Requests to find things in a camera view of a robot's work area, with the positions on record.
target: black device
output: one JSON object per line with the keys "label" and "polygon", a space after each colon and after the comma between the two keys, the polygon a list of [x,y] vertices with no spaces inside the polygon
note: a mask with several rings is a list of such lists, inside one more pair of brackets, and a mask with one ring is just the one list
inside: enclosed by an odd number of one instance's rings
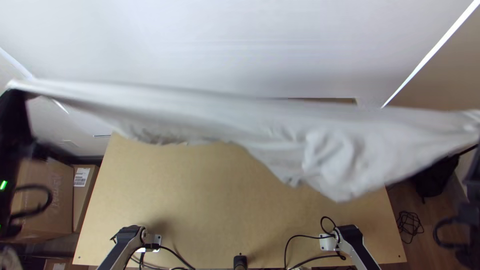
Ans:
{"label": "black device", "polygon": [[[20,162],[32,158],[35,138],[30,131],[26,107],[27,93],[10,89],[0,96],[0,240],[16,236],[22,226],[13,221],[43,212],[52,203],[51,191],[42,185],[17,186]],[[11,213],[17,192],[42,190],[46,202],[35,209]]]}

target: floor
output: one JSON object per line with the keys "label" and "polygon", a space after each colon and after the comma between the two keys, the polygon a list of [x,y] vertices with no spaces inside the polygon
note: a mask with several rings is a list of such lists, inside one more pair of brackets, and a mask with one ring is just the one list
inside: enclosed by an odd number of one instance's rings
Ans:
{"label": "floor", "polygon": [[[424,233],[417,234],[410,244],[403,243],[407,263],[382,265],[383,270],[466,270],[455,259],[453,251],[439,247],[432,237],[435,224],[457,213],[457,205],[464,200],[464,194],[456,179],[448,184],[441,195],[426,198],[425,204],[409,182],[402,182],[388,187],[388,196],[395,217],[400,211],[415,212],[423,225]],[[466,226],[452,225],[439,230],[439,237],[449,242],[466,242]]]}

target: barcode label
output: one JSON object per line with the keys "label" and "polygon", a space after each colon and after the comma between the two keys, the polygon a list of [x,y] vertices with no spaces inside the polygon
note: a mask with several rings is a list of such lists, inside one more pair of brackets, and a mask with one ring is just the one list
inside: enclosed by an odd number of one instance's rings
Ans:
{"label": "barcode label", "polygon": [[87,178],[89,177],[90,168],[78,168],[76,169],[75,178],[73,179],[74,187],[85,187],[87,184]]}

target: black bag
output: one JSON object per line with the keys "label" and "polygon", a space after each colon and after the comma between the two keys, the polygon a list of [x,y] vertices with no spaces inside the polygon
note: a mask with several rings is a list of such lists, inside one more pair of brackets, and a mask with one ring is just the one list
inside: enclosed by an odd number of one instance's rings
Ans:
{"label": "black bag", "polygon": [[410,177],[415,185],[416,193],[425,203],[425,198],[440,195],[452,178],[455,168],[459,164],[460,156],[477,148],[478,144],[452,156],[447,156],[435,162],[432,166]]}

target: cardboard box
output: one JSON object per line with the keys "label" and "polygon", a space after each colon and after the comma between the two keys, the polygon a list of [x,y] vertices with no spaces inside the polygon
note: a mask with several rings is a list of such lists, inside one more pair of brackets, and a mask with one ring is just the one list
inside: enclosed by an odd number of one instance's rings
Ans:
{"label": "cardboard box", "polygon": [[88,265],[72,264],[71,258],[46,259],[43,270],[88,270]]}
{"label": "cardboard box", "polygon": [[[43,213],[17,221],[22,224],[19,235],[10,242],[38,243],[72,233],[74,168],[54,159],[23,160],[17,174],[17,186],[40,184],[53,193],[53,201]],[[38,190],[19,192],[12,201],[11,212],[35,209],[47,199]]]}
{"label": "cardboard box", "polygon": [[73,168],[75,170],[75,179],[73,180],[73,231],[79,233],[82,230],[100,168],[95,165],[73,165]]}

